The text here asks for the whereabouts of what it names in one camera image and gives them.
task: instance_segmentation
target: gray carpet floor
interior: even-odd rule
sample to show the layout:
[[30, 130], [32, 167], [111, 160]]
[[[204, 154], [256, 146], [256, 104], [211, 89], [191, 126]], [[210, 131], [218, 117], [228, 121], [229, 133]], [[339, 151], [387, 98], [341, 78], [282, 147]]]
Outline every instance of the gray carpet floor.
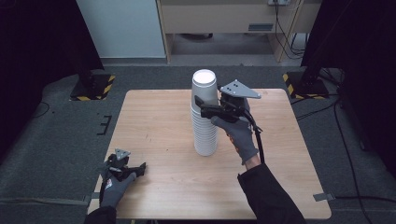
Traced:
[[[49, 84], [20, 139], [0, 167], [0, 198], [51, 198], [81, 201], [91, 195], [105, 158], [125, 93], [138, 89], [189, 89], [192, 74], [214, 71], [218, 83], [240, 80], [250, 88], [286, 89], [282, 75], [299, 67], [264, 66], [120, 66], [105, 100], [69, 101], [77, 76]], [[336, 88], [325, 82], [331, 93]], [[337, 99], [304, 100], [292, 105], [296, 117], [326, 107]], [[345, 111], [336, 107], [361, 195], [396, 199], [396, 180], [373, 151], [363, 151]], [[101, 123], [112, 116], [107, 133]], [[325, 192], [356, 196], [351, 168], [332, 107], [299, 120], [300, 129]], [[394, 223], [396, 204], [363, 200], [373, 223]], [[358, 200], [330, 201], [332, 217], [308, 223], [368, 223]], [[38, 203], [1, 203], [0, 223], [82, 223], [87, 207]], [[130, 223], [119, 220], [118, 223]]]

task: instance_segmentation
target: tripod base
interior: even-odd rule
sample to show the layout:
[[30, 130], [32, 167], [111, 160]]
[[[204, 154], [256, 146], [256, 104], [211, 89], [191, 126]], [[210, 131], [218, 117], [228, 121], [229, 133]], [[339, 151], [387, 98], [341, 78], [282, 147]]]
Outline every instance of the tripod base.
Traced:
[[115, 76], [112, 75], [94, 75], [95, 88], [89, 90], [85, 88], [81, 81], [78, 80], [75, 88], [70, 94], [71, 101], [90, 101], [104, 100], [110, 91]]
[[317, 79], [313, 85], [303, 87], [301, 85], [301, 79], [303, 72], [288, 72], [283, 75], [286, 86], [290, 97], [292, 99], [324, 99], [329, 98], [329, 92], [327, 91], [323, 81]]

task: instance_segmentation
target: white paper cup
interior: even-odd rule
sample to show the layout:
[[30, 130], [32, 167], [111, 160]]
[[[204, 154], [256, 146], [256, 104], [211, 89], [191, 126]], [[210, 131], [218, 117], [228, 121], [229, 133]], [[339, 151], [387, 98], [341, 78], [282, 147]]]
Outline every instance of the white paper cup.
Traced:
[[218, 146], [218, 129], [210, 119], [201, 118], [201, 108], [195, 104], [195, 95], [205, 104], [218, 105], [216, 75], [210, 70], [196, 71], [191, 85], [191, 124], [194, 133], [194, 147], [201, 156], [212, 155]]
[[201, 98], [206, 104], [218, 105], [218, 84], [214, 72], [202, 69], [198, 70], [192, 76], [191, 85], [191, 106], [195, 111], [201, 111], [200, 107], [195, 104], [195, 95]]

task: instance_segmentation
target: paper cup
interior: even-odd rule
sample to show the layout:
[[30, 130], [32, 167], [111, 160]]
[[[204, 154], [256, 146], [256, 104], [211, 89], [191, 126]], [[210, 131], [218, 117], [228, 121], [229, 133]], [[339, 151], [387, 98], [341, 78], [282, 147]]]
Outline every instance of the paper cup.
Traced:
[[194, 134], [194, 147], [201, 156], [212, 155], [218, 146], [218, 129], [210, 119], [201, 118], [201, 108], [195, 104], [195, 95], [205, 104], [218, 105], [216, 75], [202, 69], [194, 73], [191, 85], [191, 124]]

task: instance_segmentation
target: wooden table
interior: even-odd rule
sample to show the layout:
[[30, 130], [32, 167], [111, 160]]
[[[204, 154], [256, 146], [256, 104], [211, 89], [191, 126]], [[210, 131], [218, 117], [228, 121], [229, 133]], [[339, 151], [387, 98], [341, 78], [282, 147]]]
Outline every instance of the wooden table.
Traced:
[[[256, 91], [262, 98], [249, 104], [263, 130], [266, 163], [305, 218], [329, 218], [327, 201], [313, 197], [323, 190], [287, 94]], [[225, 132], [219, 130], [213, 155], [196, 153], [190, 103], [190, 90], [126, 94], [106, 158], [120, 148], [131, 151], [130, 167], [145, 161], [148, 168], [127, 189], [117, 207], [118, 218], [255, 219], [236, 179], [246, 169]], [[88, 213], [97, 207], [93, 199]]]

